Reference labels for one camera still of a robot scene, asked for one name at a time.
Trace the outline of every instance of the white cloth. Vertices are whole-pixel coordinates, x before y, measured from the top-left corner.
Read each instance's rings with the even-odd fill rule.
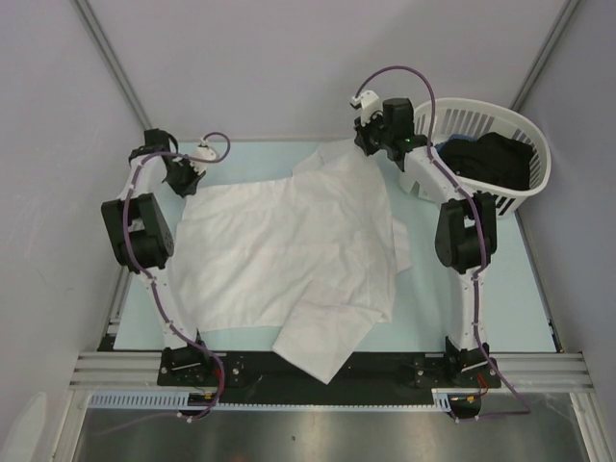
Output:
[[[394,235],[374,160],[352,141],[322,144],[292,178],[189,197],[171,284],[200,331],[283,325],[272,349],[328,383],[372,326],[392,318]],[[410,265],[403,245],[398,253]]]

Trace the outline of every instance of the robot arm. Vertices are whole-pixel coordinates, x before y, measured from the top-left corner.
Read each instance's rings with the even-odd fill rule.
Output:
[[[355,143],[366,155],[380,149],[396,163],[410,181],[417,181],[429,197],[441,208],[435,248],[439,261],[448,267],[451,290],[451,316],[449,318],[446,352],[455,356],[458,371],[464,372],[483,366],[485,358],[479,351],[474,335],[475,300],[478,301],[478,329],[483,334],[483,279],[479,272],[478,291],[474,275],[481,265],[479,239],[474,225],[465,220],[473,218],[467,198],[451,183],[455,175],[440,161],[434,148],[431,156],[426,153],[426,137],[415,135],[414,114],[406,98],[383,101],[373,91],[367,90],[351,99],[351,106],[362,110],[355,119]],[[483,241],[486,245],[487,263],[497,248],[496,206],[488,193],[475,192],[465,187],[479,211]]]
[[[153,306],[156,306],[151,287],[152,281],[148,275],[134,267],[124,241],[122,210],[128,193],[132,191],[128,223],[129,237],[135,257],[155,279],[161,305],[165,307],[168,318],[173,320],[174,327],[188,339],[196,341],[198,332],[195,323],[184,309],[180,298],[170,289],[168,260],[173,255],[173,237],[155,194],[163,182],[167,182],[182,197],[194,194],[206,170],[205,164],[194,163],[172,154],[170,141],[174,139],[165,131],[153,129],[145,132],[144,146],[134,150],[129,157],[131,171],[126,185],[116,200],[102,204],[101,212],[115,258],[139,278]],[[155,152],[168,153],[168,156],[160,155],[146,160],[148,154]],[[212,162],[217,156],[216,151],[210,148],[205,140],[192,154],[192,157],[208,162]],[[139,172],[139,181],[135,182],[137,172]],[[158,316],[163,328],[165,346],[170,349],[185,347],[186,342],[171,332],[168,323],[163,320],[160,313]]]

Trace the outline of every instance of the purple cable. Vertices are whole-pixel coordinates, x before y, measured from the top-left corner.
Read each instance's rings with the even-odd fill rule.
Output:
[[[158,309],[158,312],[161,315],[161,318],[163,319],[165,324],[168,324],[168,327],[171,330],[171,332],[177,335],[180,339],[182,339],[188,345],[198,348],[204,353],[206,353],[208,356],[211,356],[212,358],[214,358],[220,370],[220,378],[218,379],[218,387],[217,387],[216,394],[214,395],[214,399],[212,399],[210,402],[206,404],[205,409],[203,409],[199,414],[193,417],[194,420],[199,420],[207,416],[212,410],[212,408],[218,403],[218,400],[220,399],[220,395],[222,394],[222,391],[224,389],[224,380],[225,380],[224,366],[222,365],[222,361],[220,361],[220,358],[215,353],[213,353],[205,345],[198,344],[197,342],[194,342],[193,340],[189,339],[182,332],[180,332],[173,325],[173,321],[169,319],[167,313],[165,312],[165,309],[163,308],[163,303],[161,302],[160,296],[158,294],[158,289],[156,287],[156,281],[155,281],[154,276],[152,275],[150,271],[148,271],[147,269],[141,266],[141,264],[137,260],[137,257],[135,256],[135,251],[133,249],[133,245],[130,240],[130,232],[128,230],[128,211],[129,211],[129,204],[130,204],[131,198],[133,197],[133,190],[137,185],[137,180],[139,179],[139,174],[141,172],[141,169],[143,168],[146,162],[149,162],[156,157],[181,158],[181,159],[187,159],[193,162],[200,162],[203,164],[217,164],[219,162],[224,161],[224,159],[226,159],[226,157],[229,155],[229,151],[231,150],[231,141],[229,140],[229,137],[227,137],[225,134],[221,132],[208,133],[205,137],[203,137],[203,139],[207,140],[208,138],[214,135],[223,137],[227,143],[227,147],[226,147],[226,150],[224,151],[224,154],[222,154],[222,156],[220,156],[219,159],[215,159],[213,161],[206,161],[205,159],[199,159],[197,157],[188,156],[186,154],[172,153],[172,152],[166,152],[166,151],[154,152],[152,154],[148,154],[147,156],[145,156],[145,158],[141,161],[141,163],[137,166],[137,168],[135,168],[135,173],[133,174],[133,178],[131,178],[130,180],[130,185],[132,188],[129,188],[128,193],[126,194],[126,198],[124,199],[124,207],[122,208],[122,234],[124,237],[124,243],[126,244],[126,251],[128,253],[128,257],[131,263],[133,264],[133,266],[138,271],[145,274],[148,279],[150,279],[151,281],[150,288],[152,289],[152,296],[154,297],[154,302],[156,303],[156,308]],[[96,435],[97,436],[107,435],[109,433],[113,433],[115,431],[128,428],[134,424],[139,424],[141,422],[149,421],[151,419],[157,419],[159,417],[170,417],[170,416],[176,416],[176,415],[177,415],[176,413],[172,413],[172,412],[161,412],[157,414],[151,414],[149,416],[141,417],[131,422],[123,423],[121,425],[100,431],[96,433]]]
[[[453,417],[458,422],[458,421],[476,421],[479,418],[481,418],[481,419],[492,419],[492,418],[495,418],[495,417],[517,416],[517,415],[530,414],[530,412],[531,412],[530,411],[530,403],[504,377],[502,372],[499,371],[499,368],[497,367],[496,363],[492,360],[492,358],[490,358],[490,355],[485,350],[485,348],[483,347],[483,343],[481,342],[481,336],[479,335],[479,275],[488,266],[488,257],[487,257],[485,239],[483,237],[483,229],[482,229],[482,226],[481,226],[481,220],[480,220],[480,217],[479,217],[479,211],[476,208],[476,205],[475,205],[475,202],[473,201],[473,198],[471,197],[470,194],[468,194],[464,190],[464,188],[462,188],[462,185],[457,181],[455,176],[451,175],[451,173],[449,173],[449,170],[447,168],[445,168],[445,166],[443,166],[443,164],[440,162],[440,157],[438,156],[438,154],[435,156],[432,153],[432,150],[430,149],[432,147],[432,134],[433,134],[433,130],[434,130],[434,120],[436,119],[436,97],[434,96],[434,89],[432,88],[430,83],[427,81],[425,76],[420,73],[420,71],[415,70],[414,68],[406,66],[406,65],[389,65],[387,67],[383,67],[380,70],[377,70],[374,74],[372,74],[370,77],[368,77],[364,81],[364,83],[359,87],[359,90],[355,93],[355,97],[359,96],[359,94],[362,92],[362,90],[366,87],[366,85],[374,77],[376,77],[376,76],[378,76],[380,74],[383,74],[385,72],[388,72],[390,70],[405,70],[407,72],[411,72],[412,74],[417,75],[420,79],[423,80],[423,83],[427,87],[428,93],[430,93],[430,104],[431,104],[430,123],[429,123],[428,129],[427,129],[427,144],[425,146],[425,150],[427,152],[427,157],[430,160],[430,162],[432,162],[441,171],[441,173],[443,173],[445,175],[445,177],[453,185],[453,187],[460,194],[462,194],[462,196],[469,202],[469,205],[471,206],[471,211],[473,212],[473,218],[475,219],[475,229],[477,231],[477,237],[479,239],[479,252],[481,254],[481,266],[479,267],[479,269],[477,269],[473,273],[473,289],[474,289],[473,292],[474,292],[474,297],[475,297],[475,303],[474,303],[475,309],[474,309],[474,319],[473,319],[473,333],[474,333],[474,336],[475,336],[475,341],[477,343],[479,351],[481,352],[481,354],[486,359],[486,361],[487,361],[488,365],[490,366],[490,368],[492,368],[492,370],[496,372],[497,376],[502,381],[502,383],[504,383],[504,385],[509,389],[509,391],[512,393],[512,395],[514,397],[516,397],[516,399],[519,402],[521,402],[522,405],[526,408],[526,410],[521,410],[521,411],[492,412],[492,413],[488,413],[488,414],[483,414],[481,416],[478,416],[477,418],[469,418],[469,419],[458,419],[455,416],[453,416]]]

